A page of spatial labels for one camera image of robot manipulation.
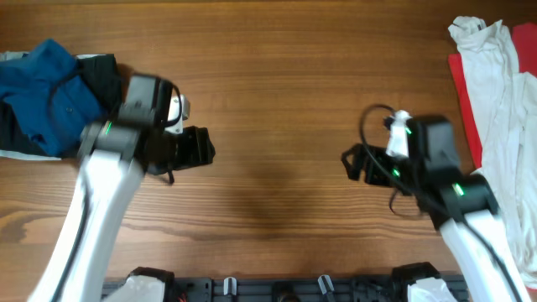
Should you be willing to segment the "blue t-shirt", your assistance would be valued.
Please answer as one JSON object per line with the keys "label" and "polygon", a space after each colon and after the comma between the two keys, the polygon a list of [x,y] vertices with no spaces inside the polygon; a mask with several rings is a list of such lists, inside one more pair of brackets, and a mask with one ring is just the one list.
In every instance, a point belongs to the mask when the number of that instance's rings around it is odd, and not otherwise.
{"label": "blue t-shirt", "polygon": [[1,63],[1,101],[23,134],[54,157],[74,148],[84,127],[106,114],[81,79],[77,59],[52,39]]}

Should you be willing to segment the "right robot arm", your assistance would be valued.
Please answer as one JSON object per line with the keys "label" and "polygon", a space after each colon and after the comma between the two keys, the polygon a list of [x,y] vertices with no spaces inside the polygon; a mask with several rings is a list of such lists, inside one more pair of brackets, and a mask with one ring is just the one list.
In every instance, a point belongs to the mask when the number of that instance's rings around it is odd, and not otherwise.
{"label": "right robot arm", "polygon": [[450,249],[476,301],[530,299],[508,250],[499,205],[478,174],[464,175],[451,123],[442,116],[386,117],[390,145],[366,141],[341,156],[351,180],[412,195]]}

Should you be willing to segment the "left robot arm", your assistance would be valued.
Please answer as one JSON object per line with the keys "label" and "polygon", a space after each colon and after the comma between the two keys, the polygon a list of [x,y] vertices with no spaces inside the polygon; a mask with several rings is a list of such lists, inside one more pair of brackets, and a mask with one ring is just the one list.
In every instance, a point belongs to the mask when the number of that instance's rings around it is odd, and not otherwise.
{"label": "left robot arm", "polygon": [[31,301],[100,301],[126,210],[146,174],[211,164],[207,128],[184,127],[190,104],[179,87],[155,75],[130,78],[126,100],[108,119],[85,126],[70,208]]}

